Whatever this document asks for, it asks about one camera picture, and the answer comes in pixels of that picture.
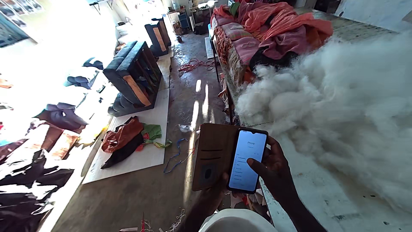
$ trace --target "poster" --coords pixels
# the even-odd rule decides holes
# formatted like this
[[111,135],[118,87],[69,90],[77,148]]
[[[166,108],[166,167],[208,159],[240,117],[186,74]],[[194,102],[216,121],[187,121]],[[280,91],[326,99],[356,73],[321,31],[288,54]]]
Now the poster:
[[27,24],[2,0],[0,0],[0,12],[19,27],[25,27]]
[[26,11],[23,9],[23,7],[20,6],[15,0],[4,0],[4,3],[12,8],[18,15],[26,14]]
[[35,10],[26,0],[16,0],[27,12],[34,13]]

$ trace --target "green fabric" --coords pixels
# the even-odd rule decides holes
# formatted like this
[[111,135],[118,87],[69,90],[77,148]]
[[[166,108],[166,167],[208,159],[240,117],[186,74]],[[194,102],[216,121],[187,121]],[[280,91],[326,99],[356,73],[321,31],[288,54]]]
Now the green fabric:
[[145,123],[143,123],[143,125],[144,129],[142,130],[142,135],[148,133],[150,140],[155,140],[162,137],[162,128],[160,127],[160,125]]
[[232,5],[230,5],[229,11],[230,11],[230,14],[233,17],[236,16],[236,12],[237,12],[237,9],[239,8],[239,6],[240,6],[240,2],[235,2]]
[[161,138],[162,137],[162,128],[160,125],[156,124],[145,124],[144,129],[142,130],[142,135],[148,133],[149,134],[149,139],[145,140],[143,144],[150,144],[153,143],[158,148],[166,148],[172,144],[172,141],[166,140],[166,144],[161,144],[159,142],[155,142],[155,139]]

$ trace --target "pink cushion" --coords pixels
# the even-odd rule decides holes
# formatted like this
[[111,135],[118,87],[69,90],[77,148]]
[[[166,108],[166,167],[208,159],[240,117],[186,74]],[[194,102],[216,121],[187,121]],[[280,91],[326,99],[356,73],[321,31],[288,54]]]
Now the pink cushion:
[[245,31],[242,25],[238,23],[229,23],[226,25],[221,26],[225,35],[232,41],[241,39],[243,37],[253,37],[252,34]]
[[218,21],[219,26],[226,25],[226,24],[234,22],[234,19],[224,18],[224,17],[222,17],[220,15],[217,15],[217,14],[215,14],[215,19],[216,19],[216,21]]
[[232,42],[242,64],[249,65],[252,56],[258,51],[260,42],[253,37],[244,37]]

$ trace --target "brown wallet phone case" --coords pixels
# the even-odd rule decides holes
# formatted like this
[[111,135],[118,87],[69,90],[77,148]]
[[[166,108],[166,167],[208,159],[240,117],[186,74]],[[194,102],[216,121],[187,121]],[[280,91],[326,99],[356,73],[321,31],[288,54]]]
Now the brown wallet phone case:
[[236,132],[240,126],[205,123],[200,127],[195,147],[192,190],[207,189],[215,184],[223,172],[228,172]]

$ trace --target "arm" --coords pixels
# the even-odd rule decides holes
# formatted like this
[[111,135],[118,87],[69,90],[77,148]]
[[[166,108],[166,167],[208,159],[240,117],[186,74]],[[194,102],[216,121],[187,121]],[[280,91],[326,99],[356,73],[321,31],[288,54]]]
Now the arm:
[[298,232],[326,232],[299,199],[280,144],[270,136],[267,143],[270,150],[265,149],[262,163],[249,158],[247,162],[250,168],[262,177],[266,187],[289,215]]
[[212,215],[225,196],[229,176],[224,173],[219,182],[210,189],[202,190],[196,203],[180,224],[177,232],[197,232],[205,219]]

